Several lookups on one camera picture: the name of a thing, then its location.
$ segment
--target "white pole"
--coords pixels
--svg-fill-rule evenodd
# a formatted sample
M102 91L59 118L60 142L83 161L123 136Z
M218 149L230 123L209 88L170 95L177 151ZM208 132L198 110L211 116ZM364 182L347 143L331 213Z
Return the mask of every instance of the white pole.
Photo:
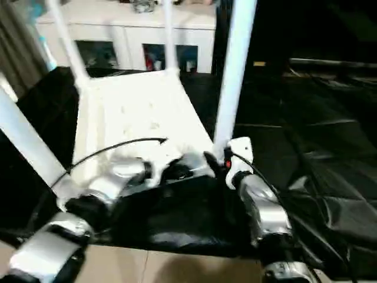
M62 164L2 87L0 87L0 129L49 187L65 172ZM59 198L67 199L77 194L77 187L68 175L54 187L54 192Z
M165 19L165 62L167 71L178 74L177 50L174 45L173 12L171 0L163 0Z
M256 5L257 0L234 0L233 4L214 134L214 153L219 160L223 159L223 150L233 135Z
M70 37L70 33L68 32L68 28L64 22L64 18L59 8L60 4L58 0L47 0L46 4L48 5L48 8L55 19L58 33L61 37L65 52L67 53L68 59L71 63L72 72L75 76L75 84L79 88L79 93L81 93L80 90L86 88L89 80L89 75L85 69L84 62L82 61L80 53L78 52L77 45L73 43Z
M5 78L4 74L1 71L0 71L0 87L4 89L5 93L9 95L12 101L14 102L18 101L18 97L16 93L14 92L13 88L11 87L8 80Z

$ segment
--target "cabinet door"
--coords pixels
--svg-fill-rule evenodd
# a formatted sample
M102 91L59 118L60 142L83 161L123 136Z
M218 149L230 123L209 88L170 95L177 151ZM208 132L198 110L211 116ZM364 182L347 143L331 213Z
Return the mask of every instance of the cabinet door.
M56 60L57 66L69 66L70 62L61 44L55 24L36 24L35 26L40 36L46 40L48 49Z
M68 29L86 67L131 68L124 28L71 24Z
M125 28L134 70L164 68L164 28ZM178 64L181 71L210 73L212 68L214 31L175 29Z

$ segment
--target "curtain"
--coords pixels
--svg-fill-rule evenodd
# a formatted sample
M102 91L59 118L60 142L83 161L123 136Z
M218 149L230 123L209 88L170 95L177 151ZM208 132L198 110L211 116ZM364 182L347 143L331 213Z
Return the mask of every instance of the curtain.
M0 72L18 98L48 72L37 41L9 0L0 1Z

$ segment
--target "shelf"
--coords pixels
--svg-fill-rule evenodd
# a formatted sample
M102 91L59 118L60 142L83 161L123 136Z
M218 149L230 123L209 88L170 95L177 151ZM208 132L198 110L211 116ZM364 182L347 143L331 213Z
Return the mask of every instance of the shelf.
M156 6L152 13L137 14L131 4L109 0L72 0L63 5L61 11L67 24L164 27L162 6ZM51 24L53 18L48 12L39 17L37 23ZM215 30L216 7L200 4L174 6L173 27Z

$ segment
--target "wire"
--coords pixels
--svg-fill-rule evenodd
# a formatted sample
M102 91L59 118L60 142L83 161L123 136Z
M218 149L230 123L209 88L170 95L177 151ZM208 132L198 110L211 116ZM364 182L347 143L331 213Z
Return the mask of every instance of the wire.
M107 152L111 149L116 149L117 147L124 146L126 144L131 144L131 143L138 143L138 142L150 142L150 141L157 141L160 142L160 144L164 143L167 140L167 138L161 138L161 137L146 137L142 139L134 139L134 140L127 140L127 141L122 141L121 143L114 144L112 146L105 147L103 149L97 150L96 152L92 153L91 155L85 156L84 158L80 159L76 163L72 164L70 167L67 168L67 170L59 177L57 180L51 185L50 190L47 190L39 199L39 202L37 205L34 207L31 216L28 220L26 229L28 232L33 233L34 231L34 222L36 221L38 214L40 210L42 209L43 204L47 200L48 195L52 192L52 188L57 185L63 179L63 177L67 174L69 174L73 169L75 169L77 166L80 164L84 163L88 159L97 156L101 154L102 152Z
M131 143L138 143L138 142L150 142L150 141L157 141L157 142L160 142L160 144L164 143L165 141L167 140L167 138L161 138L161 137L146 137L146 138L142 138L142 139L135 139L135 140L127 140L127 141L122 141L121 143L117 143L117 144L114 144L112 146L108 146L108 147L105 147L103 149L100 149L100 150L97 150L96 152L92 153L91 155L88 155L82 159L80 159L79 161L77 161L76 163L74 163L73 165L71 165L70 167L68 167L68 169L51 185L51 189L57 185L57 183L60 182L61 179L63 179L63 177L65 175L67 175L70 171L72 171L72 169L75 169L77 166L79 166L81 163L84 163L85 161L87 161L88 159L94 157L94 156L97 156L99 154L101 154L102 152L107 152L111 149L116 149L117 147L120 147L120 146L124 146L126 144L131 144Z

